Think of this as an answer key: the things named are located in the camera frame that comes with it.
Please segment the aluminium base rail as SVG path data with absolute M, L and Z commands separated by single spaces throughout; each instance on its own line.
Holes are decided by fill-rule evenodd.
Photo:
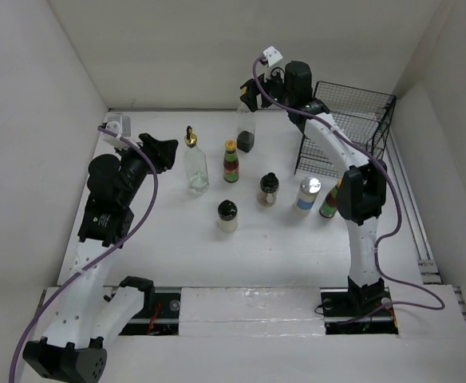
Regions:
M 149 283 L 119 287 L 109 300 L 105 289 L 88 293 L 71 286 L 38 327 L 48 344 L 78 349 L 101 339 L 108 347 L 119 334 L 184 338 L 317 338 L 351 318 L 342 309 L 344 290 L 309 287 L 183 288 L 155 290 Z

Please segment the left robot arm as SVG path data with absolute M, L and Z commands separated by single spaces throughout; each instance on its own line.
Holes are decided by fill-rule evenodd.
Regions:
M 98 382 L 107 348 L 135 315 L 155 309 L 155 287 L 128 276 L 105 300 L 102 289 L 120 249 L 147 216 L 134 219 L 130 208 L 147 175 L 157 177 L 175 163 L 177 140 L 147 133 L 132 142 L 113 136 L 115 154 L 94 158 L 88 168 L 89 197 L 77 233 L 77 255 L 68 279 L 47 300 L 58 300 L 53 321 L 38 340 L 22 342 L 20 357 L 42 378 L 60 382 Z

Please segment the brown spice jar black cap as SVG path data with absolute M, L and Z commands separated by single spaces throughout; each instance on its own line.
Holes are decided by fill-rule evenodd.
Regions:
M 259 182 L 258 202 L 264 207 L 272 207 L 277 199 L 279 181 L 273 172 L 264 175 Z

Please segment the yellow cap sauce bottle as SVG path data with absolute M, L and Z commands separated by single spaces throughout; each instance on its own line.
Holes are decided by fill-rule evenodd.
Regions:
M 337 212 L 337 194 L 341 183 L 342 180 L 339 179 L 334 187 L 329 190 L 319 208 L 319 214 L 326 219 L 333 218 Z
M 239 159 L 236 149 L 235 140 L 227 140 L 225 142 L 223 178 L 228 183 L 235 183 L 239 179 Z

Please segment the glass oil bottle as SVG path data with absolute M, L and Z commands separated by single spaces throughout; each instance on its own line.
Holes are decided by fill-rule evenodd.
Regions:
M 209 188 L 209 176 L 205 153 L 198 147 L 198 138 L 192 126 L 186 127 L 184 142 L 187 146 L 184 153 L 184 165 L 188 185 L 196 194 L 201 195 Z
M 237 147 L 239 151 L 248 153 L 255 145 L 255 114 L 242 102 L 236 113 Z

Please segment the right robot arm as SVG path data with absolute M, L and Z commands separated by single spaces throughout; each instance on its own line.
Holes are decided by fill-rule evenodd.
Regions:
M 241 87 L 241 101 L 252 111 L 275 105 L 288 114 L 299 131 L 312 140 L 342 174 L 336 195 L 339 215 L 349 235 L 350 269 L 346 304 L 349 316 L 374 314 L 386 298 L 385 276 L 377 258 L 377 226 L 390 184 L 386 166 L 355 145 L 339 128 L 329 108 L 314 97 L 308 64 L 291 61 L 283 74 L 278 58 L 257 57 L 253 73 Z

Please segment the white spice jar black cap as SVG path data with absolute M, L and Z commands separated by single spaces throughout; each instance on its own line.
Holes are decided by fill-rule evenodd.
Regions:
M 238 207 L 237 205 L 229 200 L 225 199 L 217 207 L 218 228 L 225 233 L 233 233 L 238 228 Z

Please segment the blue label silver cap jar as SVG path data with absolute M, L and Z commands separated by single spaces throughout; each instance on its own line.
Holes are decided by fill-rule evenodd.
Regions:
M 321 191 L 321 181 L 313 176 L 305 177 L 299 186 L 298 194 L 294 201 L 294 209 L 300 215 L 309 215 L 315 200 Z

